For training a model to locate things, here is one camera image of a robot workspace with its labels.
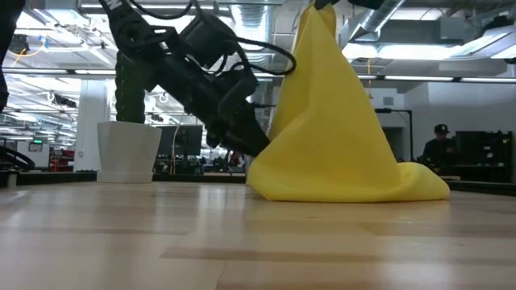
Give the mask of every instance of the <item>yellow fabric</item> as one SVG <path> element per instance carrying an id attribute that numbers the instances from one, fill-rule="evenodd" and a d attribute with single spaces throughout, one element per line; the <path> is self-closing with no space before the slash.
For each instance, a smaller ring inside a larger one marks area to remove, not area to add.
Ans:
<path id="1" fill-rule="evenodd" d="M 335 42 L 335 12 L 307 8 L 269 132 L 248 183 L 270 201 L 444 199 L 449 188 L 419 164 L 397 164 L 360 80 Z"/>

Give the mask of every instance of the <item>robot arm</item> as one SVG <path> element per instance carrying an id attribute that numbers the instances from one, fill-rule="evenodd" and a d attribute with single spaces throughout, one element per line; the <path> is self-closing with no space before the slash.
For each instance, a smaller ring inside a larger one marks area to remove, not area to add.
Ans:
<path id="1" fill-rule="evenodd" d="M 99 2 L 119 50 L 141 70 L 145 89 L 161 86 L 186 113 L 199 118 L 208 130 L 208 145 L 253 156 L 268 146 L 253 106 L 245 100 L 258 86 L 252 70 L 245 65 L 218 74 L 202 69 L 235 52 L 244 60 L 232 29 L 217 17 L 204 14 L 178 34 L 173 27 L 151 26 L 126 0 Z M 155 32 L 163 29 L 165 33 Z"/>

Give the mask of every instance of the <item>wooden table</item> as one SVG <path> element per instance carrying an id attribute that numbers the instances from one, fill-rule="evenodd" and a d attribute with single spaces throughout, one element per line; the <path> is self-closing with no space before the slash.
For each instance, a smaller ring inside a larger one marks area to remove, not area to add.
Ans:
<path id="1" fill-rule="evenodd" d="M 2 290 L 516 289 L 516 199 L 267 202 L 240 184 L 0 192 Z"/>

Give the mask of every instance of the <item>white planter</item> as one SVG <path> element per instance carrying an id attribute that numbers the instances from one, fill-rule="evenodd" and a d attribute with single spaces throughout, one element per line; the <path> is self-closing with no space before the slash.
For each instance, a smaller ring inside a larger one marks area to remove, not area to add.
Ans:
<path id="1" fill-rule="evenodd" d="M 97 133 L 101 164 L 97 182 L 152 181 L 161 129 L 131 122 L 100 122 Z"/>

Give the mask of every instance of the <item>ceiling light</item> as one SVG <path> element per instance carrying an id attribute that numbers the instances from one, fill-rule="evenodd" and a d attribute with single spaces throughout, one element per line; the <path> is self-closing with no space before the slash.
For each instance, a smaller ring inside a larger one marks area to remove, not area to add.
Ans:
<path id="1" fill-rule="evenodd" d="M 378 57 L 377 48 L 372 45 L 348 43 L 342 50 L 344 56 L 349 60 L 356 60 L 358 58 L 372 59 Z"/>
<path id="2" fill-rule="evenodd" d="M 142 4 L 143 8 L 146 9 L 185 9 L 186 5 L 177 5 L 177 4 L 171 4 L 171 5 L 156 5 L 156 4 Z M 102 5 L 100 4 L 82 4 L 81 8 L 102 8 Z M 201 9 L 203 10 L 213 10 L 213 6 L 209 5 L 201 5 Z M 220 11 L 229 11 L 227 7 L 219 7 Z"/>
<path id="3" fill-rule="evenodd" d="M 283 77 L 283 76 L 274 76 L 270 73 L 266 73 L 266 72 L 255 72 L 254 73 L 255 77 L 271 77 L 271 78 L 274 78 L 274 77 Z"/>
<path id="4" fill-rule="evenodd" d="M 76 74 L 116 75 L 113 69 L 77 69 Z"/>
<path id="5" fill-rule="evenodd" d="M 358 75 L 358 78 L 361 79 L 361 80 L 376 80 L 377 76 Z"/>
<path id="6" fill-rule="evenodd" d="M 32 137 L 23 137 L 23 136 L 3 136 L 6 139 L 9 140 L 33 140 Z"/>
<path id="7" fill-rule="evenodd" d="M 156 25 L 160 27 L 174 27 L 177 31 L 177 33 L 180 33 L 185 29 L 185 27 L 188 26 L 194 19 L 192 15 L 183 16 L 179 19 L 174 20 L 162 20 L 162 19 L 155 19 L 152 16 L 144 15 L 145 21 L 151 25 Z"/>
<path id="8" fill-rule="evenodd" d="M 516 78 L 503 77 L 463 77 L 460 81 L 471 83 L 516 84 Z"/>
<path id="9" fill-rule="evenodd" d="M 493 56 L 494 59 L 513 59 L 516 57 L 516 44 L 510 48 L 507 48 L 505 51 L 498 53 Z"/>
<path id="10" fill-rule="evenodd" d="M 387 81 L 453 81 L 453 77 L 385 76 Z"/>
<path id="11" fill-rule="evenodd" d="M 57 137 L 60 141 L 75 141 L 75 138 Z"/>
<path id="12" fill-rule="evenodd" d="M 444 60 L 451 52 L 451 48 L 439 45 L 392 44 L 381 48 L 378 57 L 391 60 Z"/>
<path id="13" fill-rule="evenodd" d="M 63 131 L 59 131 L 59 132 L 57 132 L 57 134 L 63 135 L 63 136 L 68 136 L 68 137 L 75 137 L 75 134 L 67 133 L 67 132 L 63 132 Z"/>
<path id="14" fill-rule="evenodd" d="M 23 73 L 23 74 L 68 74 L 66 69 L 38 69 L 38 68 L 2 68 L 3 73 Z"/>

